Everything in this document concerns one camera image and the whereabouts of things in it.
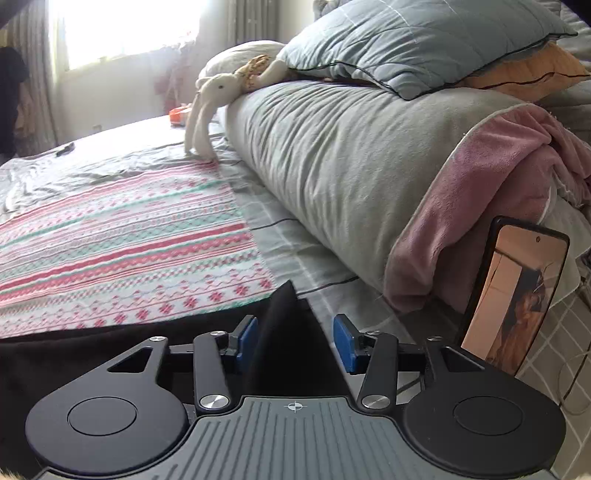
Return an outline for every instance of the sunlight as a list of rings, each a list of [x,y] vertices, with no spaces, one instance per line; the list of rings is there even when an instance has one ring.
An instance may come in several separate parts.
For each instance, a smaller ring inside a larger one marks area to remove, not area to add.
[[[199,0],[60,0],[70,69],[195,38]]]

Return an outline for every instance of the gray pillow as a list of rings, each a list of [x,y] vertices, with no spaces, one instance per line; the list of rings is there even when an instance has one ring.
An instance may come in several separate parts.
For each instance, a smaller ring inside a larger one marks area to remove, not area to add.
[[[307,75],[366,80],[410,100],[565,35],[576,32],[533,0],[351,0],[278,58]]]

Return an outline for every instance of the phone screen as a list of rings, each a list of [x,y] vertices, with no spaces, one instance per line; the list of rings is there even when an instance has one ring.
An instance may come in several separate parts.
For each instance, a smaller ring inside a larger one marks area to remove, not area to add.
[[[567,239],[503,225],[462,348],[515,375],[550,308],[568,248]]]

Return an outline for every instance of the round pad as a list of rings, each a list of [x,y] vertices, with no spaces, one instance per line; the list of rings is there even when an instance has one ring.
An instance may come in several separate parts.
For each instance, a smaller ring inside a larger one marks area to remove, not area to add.
[[[566,427],[544,394],[497,371],[438,373],[402,417],[430,462],[472,478],[517,478],[556,456]]]
[[[504,435],[521,425],[523,414],[513,402],[496,397],[472,397],[453,410],[457,422],[480,435]]]
[[[68,415],[74,430],[85,435],[113,435],[129,427],[138,416],[134,405],[117,397],[90,398],[80,402]]]
[[[173,448],[189,422],[156,383],[164,340],[146,340],[40,400],[25,424],[33,451],[78,478],[130,472]]]

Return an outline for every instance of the metal screw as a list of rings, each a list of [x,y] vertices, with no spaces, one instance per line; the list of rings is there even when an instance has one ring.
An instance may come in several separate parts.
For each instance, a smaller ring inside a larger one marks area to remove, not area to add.
[[[383,410],[390,405],[390,399],[384,395],[367,395],[361,400],[361,404],[371,410]]]
[[[199,404],[207,410],[219,410],[230,403],[230,399],[220,394],[205,395]]]

